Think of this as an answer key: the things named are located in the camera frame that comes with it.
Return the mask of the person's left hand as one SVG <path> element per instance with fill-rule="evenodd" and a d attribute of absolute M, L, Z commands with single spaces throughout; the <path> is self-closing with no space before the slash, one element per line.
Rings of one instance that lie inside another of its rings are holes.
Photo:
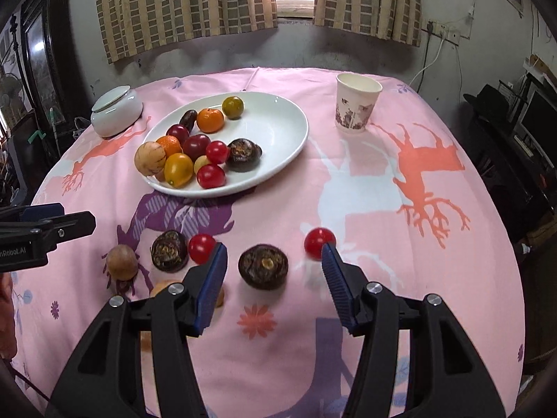
<path fill-rule="evenodd" d="M 0 287 L 0 355 L 6 361 L 11 361 L 17 354 L 12 289 L 11 274 L 2 273 Z"/>

